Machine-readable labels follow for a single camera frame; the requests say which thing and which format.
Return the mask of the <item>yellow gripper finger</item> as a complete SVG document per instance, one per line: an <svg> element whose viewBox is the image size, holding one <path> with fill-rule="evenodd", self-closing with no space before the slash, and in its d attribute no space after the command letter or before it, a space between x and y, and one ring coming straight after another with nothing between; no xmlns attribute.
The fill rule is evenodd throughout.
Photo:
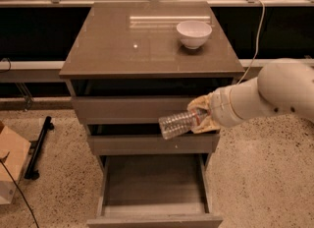
<svg viewBox="0 0 314 228"><path fill-rule="evenodd" d="M210 131L219 130L221 126L215 122L211 117L206 117L198 126L193 127L191 130L194 134L207 133Z"/></svg>
<svg viewBox="0 0 314 228"><path fill-rule="evenodd" d="M187 106L187 110L200 108L204 110L210 109L211 94L201 95L193 99Z"/></svg>

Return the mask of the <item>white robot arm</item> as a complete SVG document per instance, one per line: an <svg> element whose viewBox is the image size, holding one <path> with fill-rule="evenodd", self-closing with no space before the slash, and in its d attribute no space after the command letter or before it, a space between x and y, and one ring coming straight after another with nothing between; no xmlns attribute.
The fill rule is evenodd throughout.
<svg viewBox="0 0 314 228"><path fill-rule="evenodd" d="M209 112L192 128L196 134L289 113L313 122L314 69L298 60L274 60L249 81L219 87L193 99L187 109L196 108Z"/></svg>

